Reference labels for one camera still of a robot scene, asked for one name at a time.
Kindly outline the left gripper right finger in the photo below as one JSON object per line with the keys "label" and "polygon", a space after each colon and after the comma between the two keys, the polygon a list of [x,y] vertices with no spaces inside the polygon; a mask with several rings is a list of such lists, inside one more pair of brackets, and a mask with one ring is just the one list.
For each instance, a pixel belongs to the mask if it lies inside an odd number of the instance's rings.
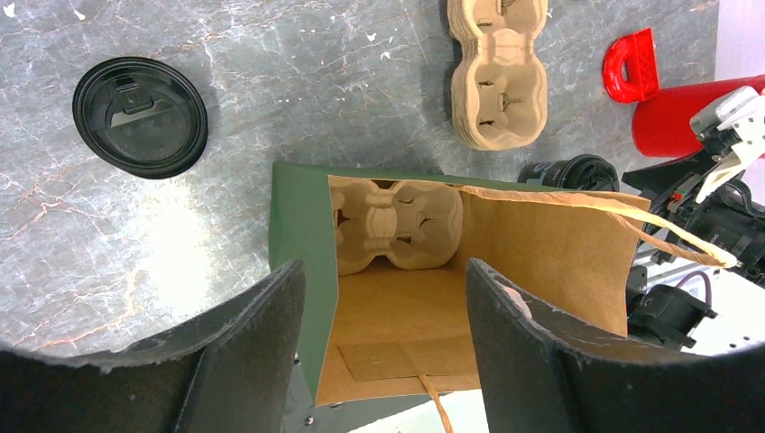
{"label": "left gripper right finger", "polygon": [[465,295],[492,432],[761,432],[764,348],[702,356],[595,327],[472,259]]}

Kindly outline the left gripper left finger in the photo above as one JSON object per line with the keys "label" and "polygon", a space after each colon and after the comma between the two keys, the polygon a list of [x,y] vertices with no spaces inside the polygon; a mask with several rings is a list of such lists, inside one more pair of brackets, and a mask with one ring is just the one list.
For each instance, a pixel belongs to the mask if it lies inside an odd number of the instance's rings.
{"label": "left gripper left finger", "polygon": [[306,292],[290,261],[252,288],[119,352],[3,346],[4,432],[278,432]]}

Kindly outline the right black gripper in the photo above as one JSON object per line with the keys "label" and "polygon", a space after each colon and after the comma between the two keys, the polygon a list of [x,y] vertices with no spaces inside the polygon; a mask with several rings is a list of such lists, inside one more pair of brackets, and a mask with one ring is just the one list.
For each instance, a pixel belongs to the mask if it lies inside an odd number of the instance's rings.
{"label": "right black gripper", "polygon": [[699,151],[684,158],[626,171],[622,182],[651,200],[650,210],[689,233],[724,249],[737,258],[730,269],[754,284],[764,282],[764,207],[752,201],[751,190],[740,174],[725,182],[697,204],[701,185],[691,186],[677,199],[683,183],[701,180],[713,167],[712,156]]}

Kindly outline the green paper bag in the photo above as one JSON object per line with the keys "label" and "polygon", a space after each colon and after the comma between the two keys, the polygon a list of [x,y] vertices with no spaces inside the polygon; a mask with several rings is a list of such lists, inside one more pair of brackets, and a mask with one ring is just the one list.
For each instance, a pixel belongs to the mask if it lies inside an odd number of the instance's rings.
{"label": "green paper bag", "polygon": [[403,270],[377,257],[340,276],[332,176],[388,186],[411,175],[277,162],[272,169],[272,266],[300,260],[306,301],[298,353],[315,402],[326,405],[481,389],[465,275],[481,260],[528,293],[627,337],[625,285],[644,198],[614,192],[544,192],[505,182],[436,176],[461,195],[463,232],[445,265]]}

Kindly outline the single cardboard cup carrier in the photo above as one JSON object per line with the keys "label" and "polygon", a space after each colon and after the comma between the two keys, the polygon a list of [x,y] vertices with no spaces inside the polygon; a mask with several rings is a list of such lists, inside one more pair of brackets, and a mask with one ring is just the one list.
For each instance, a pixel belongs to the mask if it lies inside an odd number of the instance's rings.
{"label": "single cardboard cup carrier", "polygon": [[460,193],[435,181],[329,179],[340,276],[368,267],[377,257],[413,271],[445,265],[461,242]]}

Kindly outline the black paper coffee cup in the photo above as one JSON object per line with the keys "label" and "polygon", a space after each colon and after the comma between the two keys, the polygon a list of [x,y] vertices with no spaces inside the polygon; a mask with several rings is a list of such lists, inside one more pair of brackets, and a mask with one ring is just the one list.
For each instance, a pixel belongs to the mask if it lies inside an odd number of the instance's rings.
{"label": "black paper coffee cup", "polygon": [[620,191],[617,170],[610,162],[593,154],[528,165],[522,169],[517,181],[557,189]]}

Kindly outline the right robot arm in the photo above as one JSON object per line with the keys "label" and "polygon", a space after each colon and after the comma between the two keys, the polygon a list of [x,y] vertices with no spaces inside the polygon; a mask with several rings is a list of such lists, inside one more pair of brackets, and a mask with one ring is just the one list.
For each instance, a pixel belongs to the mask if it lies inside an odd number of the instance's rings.
{"label": "right robot arm", "polygon": [[[701,202],[696,198],[717,156],[699,151],[645,169],[628,171],[622,181],[650,200],[650,212],[734,255],[733,273],[764,284],[764,209],[736,174]],[[627,300],[628,332],[634,339],[679,350],[692,347],[689,333],[704,318],[715,318],[711,296],[698,299],[680,285],[659,284]]]}

